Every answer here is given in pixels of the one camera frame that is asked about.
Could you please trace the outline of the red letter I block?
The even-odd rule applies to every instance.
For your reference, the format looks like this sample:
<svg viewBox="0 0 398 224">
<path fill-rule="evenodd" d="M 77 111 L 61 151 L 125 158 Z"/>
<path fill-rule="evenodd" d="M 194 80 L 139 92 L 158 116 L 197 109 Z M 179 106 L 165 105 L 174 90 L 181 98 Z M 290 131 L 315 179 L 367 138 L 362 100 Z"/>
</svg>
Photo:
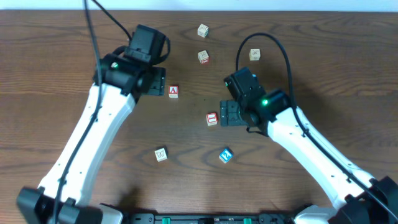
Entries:
<svg viewBox="0 0 398 224">
<path fill-rule="evenodd" d="M 206 114 L 206 123 L 208 126 L 213 126 L 218 124 L 218 117 L 216 113 Z"/>
</svg>

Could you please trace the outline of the red letter A block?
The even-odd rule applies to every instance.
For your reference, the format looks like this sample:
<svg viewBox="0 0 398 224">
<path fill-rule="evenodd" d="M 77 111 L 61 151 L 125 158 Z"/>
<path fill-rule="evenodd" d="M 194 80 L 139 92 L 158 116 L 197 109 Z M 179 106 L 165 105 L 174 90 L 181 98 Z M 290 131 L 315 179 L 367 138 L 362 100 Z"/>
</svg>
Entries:
<svg viewBox="0 0 398 224">
<path fill-rule="evenodd" d="M 179 88 L 177 85 L 169 86 L 169 97 L 170 98 L 178 98 Z"/>
</svg>

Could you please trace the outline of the blue number 2 block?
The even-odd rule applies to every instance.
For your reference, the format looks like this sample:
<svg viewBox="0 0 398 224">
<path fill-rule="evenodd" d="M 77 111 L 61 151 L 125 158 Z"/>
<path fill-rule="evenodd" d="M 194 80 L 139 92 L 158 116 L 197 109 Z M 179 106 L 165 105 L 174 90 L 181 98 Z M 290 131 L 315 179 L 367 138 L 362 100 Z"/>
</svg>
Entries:
<svg viewBox="0 0 398 224">
<path fill-rule="evenodd" d="M 219 159 L 226 164 L 227 162 L 229 162 L 233 157 L 233 153 L 228 149 L 225 148 L 219 155 Z"/>
</svg>

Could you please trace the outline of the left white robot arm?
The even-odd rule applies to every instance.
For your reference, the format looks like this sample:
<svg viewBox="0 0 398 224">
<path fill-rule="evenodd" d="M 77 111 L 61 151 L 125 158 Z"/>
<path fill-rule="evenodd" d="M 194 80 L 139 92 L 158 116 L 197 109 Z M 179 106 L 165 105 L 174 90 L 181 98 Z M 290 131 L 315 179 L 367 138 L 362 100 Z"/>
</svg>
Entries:
<svg viewBox="0 0 398 224">
<path fill-rule="evenodd" d="M 107 54 L 85 109 L 60 157 L 36 189 L 23 187 L 17 207 L 27 223 L 122 223 L 122 211 L 90 206 L 96 176 L 113 139 L 141 95 L 163 95 L 165 69 Z"/>
</svg>

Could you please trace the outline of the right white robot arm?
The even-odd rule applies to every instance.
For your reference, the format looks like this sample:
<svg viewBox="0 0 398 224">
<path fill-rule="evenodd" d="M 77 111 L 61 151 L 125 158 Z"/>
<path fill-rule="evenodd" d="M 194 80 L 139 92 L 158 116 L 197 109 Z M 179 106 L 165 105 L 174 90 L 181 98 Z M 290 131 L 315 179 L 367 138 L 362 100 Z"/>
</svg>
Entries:
<svg viewBox="0 0 398 224">
<path fill-rule="evenodd" d="M 397 223 L 397 184 L 376 180 L 323 137 L 281 90 L 239 95 L 220 103 L 222 126 L 257 127 L 293 155 L 329 198 L 310 205 L 292 223 Z"/>
</svg>

